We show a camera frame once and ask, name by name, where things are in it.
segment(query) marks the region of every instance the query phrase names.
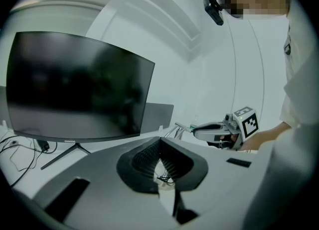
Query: power adapter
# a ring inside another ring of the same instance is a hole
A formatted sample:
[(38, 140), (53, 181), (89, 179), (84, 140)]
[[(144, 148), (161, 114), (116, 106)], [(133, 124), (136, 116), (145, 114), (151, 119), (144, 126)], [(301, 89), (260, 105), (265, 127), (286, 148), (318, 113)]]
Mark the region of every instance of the power adapter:
[(49, 150), (50, 145), (46, 140), (36, 140), (41, 148), (42, 152), (46, 152)]

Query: person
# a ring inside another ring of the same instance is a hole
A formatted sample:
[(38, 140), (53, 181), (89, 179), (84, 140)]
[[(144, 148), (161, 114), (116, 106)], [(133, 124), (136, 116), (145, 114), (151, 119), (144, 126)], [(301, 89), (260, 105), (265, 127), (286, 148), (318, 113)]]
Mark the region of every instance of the person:
[[(284, 45), (287, 81), (296, 74), (310, 55), (318, 50), (316, 32), (298, 0), (220, 0), (220, 2), (220, 5), (235, 18), (244, 19), (253, 17), (254, 14), (287, 16), (289, 30)], [(258, 150), (264, 142), (276, 140), (284, 131), (299, 126), (300, 122), (287, 95), (280, 120), (282, 122), (273, 129), (259, 132), (248, 139), (241, 150)], [(235, 142), (237, 137), (232, 136), (231, 139)]]

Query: white shirt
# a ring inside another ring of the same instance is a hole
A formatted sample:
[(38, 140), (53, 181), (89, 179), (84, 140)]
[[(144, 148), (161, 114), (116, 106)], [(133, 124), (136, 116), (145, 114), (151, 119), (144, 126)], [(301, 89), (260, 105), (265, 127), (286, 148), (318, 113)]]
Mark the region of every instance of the white shirt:
[[(287, 19), (289, 20), (289, 31), (284, 50), (288, 82), (310, 55), (318, 50), (318, 37), (308, 15), (298, 0), (291, 0)], [(296, 128), (300, 124), (288, 96), (285, 97), (280, 120), (291, 128)]]

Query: monitor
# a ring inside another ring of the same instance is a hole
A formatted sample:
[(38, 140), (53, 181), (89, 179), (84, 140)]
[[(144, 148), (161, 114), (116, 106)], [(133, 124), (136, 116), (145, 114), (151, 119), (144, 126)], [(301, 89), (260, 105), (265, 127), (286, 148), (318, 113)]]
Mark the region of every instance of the monitor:
[(18, 32), (6, 77), (13, 130), (56, 142), (139, 136), (154, 67), (99, 40)]

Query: white device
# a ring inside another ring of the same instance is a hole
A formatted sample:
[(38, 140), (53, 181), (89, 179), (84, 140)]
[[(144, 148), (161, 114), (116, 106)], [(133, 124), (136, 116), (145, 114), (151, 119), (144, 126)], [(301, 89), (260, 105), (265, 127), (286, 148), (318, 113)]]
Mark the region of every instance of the white device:
[[(210, 146), (222, 149), (238, 150), (243, 143), (255, 135), (259, 130), (256, 110), (244, 107), (232, 114), (226, 114), (222, 122), (211, 122), (200, 125), (194, 129), (176, 123), (176, 126), (165, 137), (168, 137), (176, 128), (179, 134), (176, 138), (181, 139), (184, 131), (192, 132), (199, 139), (204, 140)], [(236, 142), (231, 140), (232, 135), (238, 135)]]

